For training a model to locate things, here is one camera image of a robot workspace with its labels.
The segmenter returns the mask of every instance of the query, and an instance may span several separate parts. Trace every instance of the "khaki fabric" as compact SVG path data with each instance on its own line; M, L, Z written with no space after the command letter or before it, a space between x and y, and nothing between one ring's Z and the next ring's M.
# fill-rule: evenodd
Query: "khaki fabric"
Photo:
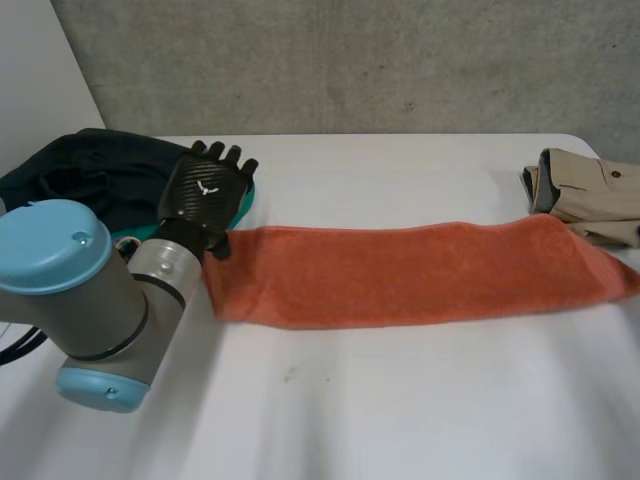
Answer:
M567 223L574 233L584 237L593 245L618 245L640 247L640 221Z
M640 166L549 149L521 178L533 212L548 212L596 245L640 247Z
M551 149L560 198L549 212L565 222L640 221L640 166Z

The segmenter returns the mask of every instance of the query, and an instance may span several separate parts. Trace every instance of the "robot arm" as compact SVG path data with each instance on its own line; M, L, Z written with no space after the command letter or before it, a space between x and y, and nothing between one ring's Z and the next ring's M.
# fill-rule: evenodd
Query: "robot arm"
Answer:
M67 354L56 380L63 397L123 413L140 406L199 282L205 251L230 254L226 231L253 198L257 162L239 169L240 149L221 160L223 150L219 142L208 150L196 142L180 159L160 202L161 225L128 268L81 204L39 202L0 220L3 311L40 327ZM47 222L50 235L34 238L37 224Z

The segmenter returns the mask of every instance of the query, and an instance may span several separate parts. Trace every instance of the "red towel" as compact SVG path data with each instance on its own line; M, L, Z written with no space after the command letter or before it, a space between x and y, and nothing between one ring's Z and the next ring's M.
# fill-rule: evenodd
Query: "red towel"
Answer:
M290 329L423 325L584 307L640 293L640 276L536 215L499 226L264 227L205 262L218 318Z

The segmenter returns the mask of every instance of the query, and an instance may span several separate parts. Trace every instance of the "white table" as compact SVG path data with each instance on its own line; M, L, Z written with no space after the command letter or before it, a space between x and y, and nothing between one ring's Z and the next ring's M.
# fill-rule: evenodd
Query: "white table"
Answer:
M566 135L221 139L261 162L244 228L504 223L543 148L595 156ZM51 343L0 368L0 478L640 478L633 309L290 332L220 325L201 288L134 414L59 398Z

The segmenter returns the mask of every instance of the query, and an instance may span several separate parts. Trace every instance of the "light blue cap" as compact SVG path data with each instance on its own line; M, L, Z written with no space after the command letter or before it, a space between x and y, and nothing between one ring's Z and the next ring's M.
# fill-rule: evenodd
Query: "light blue cap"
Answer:
M0 289L48 295L80 285L107 263L109 231L86 206L45 200L0 218Z
M137 410L149 388L129 377L85 368L61 368L56 378L56 389L64 398L106 412Z

